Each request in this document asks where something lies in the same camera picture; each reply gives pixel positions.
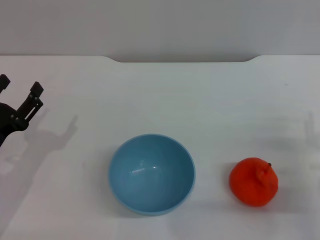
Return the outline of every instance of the blue bowl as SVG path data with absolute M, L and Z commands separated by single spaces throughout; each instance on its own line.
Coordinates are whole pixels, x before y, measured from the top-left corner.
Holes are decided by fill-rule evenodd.
M 190 194 L 196 171 L 192 157 L 176 140 L 159 134 L 136 136 L 115 152 L 109 184 L 117 200 L 142 215 L 158 216 Z

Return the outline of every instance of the orange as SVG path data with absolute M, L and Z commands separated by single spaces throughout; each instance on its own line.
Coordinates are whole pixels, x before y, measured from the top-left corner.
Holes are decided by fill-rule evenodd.
M 233 194 L 243 203 L 262 207 L 278 191 L 278 177 L 268 163 L 257 157 L 246 158 L 236 164 L 229 176 Z

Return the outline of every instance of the gray wall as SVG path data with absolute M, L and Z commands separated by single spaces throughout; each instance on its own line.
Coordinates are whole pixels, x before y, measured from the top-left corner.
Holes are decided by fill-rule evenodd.
M 320 54 L 320 0 L 1 0 L 0 54 L 121 62 Z

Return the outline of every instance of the bowl rim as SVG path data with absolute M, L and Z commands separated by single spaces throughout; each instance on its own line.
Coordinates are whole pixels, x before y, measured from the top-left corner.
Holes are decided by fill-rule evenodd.
M 110 166 L 112 165 L 112 163 L 114 162 L 115 160 L 115 156 L 116 154 L 123 148 L 123 146 L 125 146 L 126 144 L 128 144 L 129 142 L 131 142 L 132 140 L 134 139 L 137 139 L 137 138 L 141 138 L 141 137 L 145 137 L 145 136 L 158 136 L 158 137 L 164 137 L 164 138 L 167 138 L 167 139 L 170 139 L 174 142 L 176 142 L 177 144 L 179 144 L 184 150 L 185 152 L 188 154 L 189 156 L 189 159 L 191 160 L 191 163 L 192 163 L 192 168 L 193 168 L 193 181 L 192 181 L 192 184 L 191 184 L 191 187 L 188 191 L 188 193 L 184 196 L 184 198 L 179 202 L 177 203 L 176 205 L 166 209 L 166 210 L 162 210 L 162 211 L 140 211 L 140 210 L 137 210 L 137 209 L 134 209 L 133 207 L 130 207 L 128 206 L 127 204 L 125 204 L 121 199 L 118 198 L 118 196 L 116 195 L 115 191 L 114 191 L 114 188 L 111 184 L 111 179 L 110 179 L 110 173 L 111 173 L 111 168 Z M 111 161 L 109 163 L 109 166 L 108 166 L 108 184 L 109 184 L 109 187 L 110 187 L 110 190 L 113 194 L 113 196 L 116 198 L 116 200 L 121 203 L 123 206 L 125 206 L 126 208 L 128 208 L 129 210 L 135 212 L 135 213 L 138 213 L 138 214 L 141 214 L 141 215 L 145 215 L 145 216 L 160 216 L 160 215 L 163 215 L 163 214 L 167 214 L 169 212 L 171 212 L 172 210 L 174 210 L 175 208 L 179 207 L 191 194 L 193 188 L 194 188 L 194 185 L 195 185 L 195 181 L 196 181 L 196 167 L 195 167 L 195 163 L 194 163 L 194 160 L 191 156 L 191 154 L 189 153 L 189 151 L 180 143 L 178 142 L 177 140 L 175 140 L 174 138 L 172 137 L 169 137 L 169 136 L 166 136 L 166 135 L 163 135 L 163 134 L 158 134 L 158 133 L 147 133 L 147 134 L 142 134 L 142 135 L 138 135 L 138 136 L 134 136 L 132 138 L 130 138 L 129 140 L 125 141 L 124 143 L 122 143 L 118 149 L 114 152 L 114 154 L 112 155 L 112 158 L 111 158 Z

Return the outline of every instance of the white table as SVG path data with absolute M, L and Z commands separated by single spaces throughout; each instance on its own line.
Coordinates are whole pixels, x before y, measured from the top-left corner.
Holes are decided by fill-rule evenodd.
M 2 240 L 318 240 L 320 56 L 242 63 L 120 63 L 98 56 L 1 56 L 0 102 L 20 106 L 38 81 L 44 103 L 0 148 Z M 124 141 L 159 133 L 196 167 L 191 196 L 143 217 L 116 202 L 108 163 Z M 279 191 L 239 204 L 234 163 L 272 163 Z

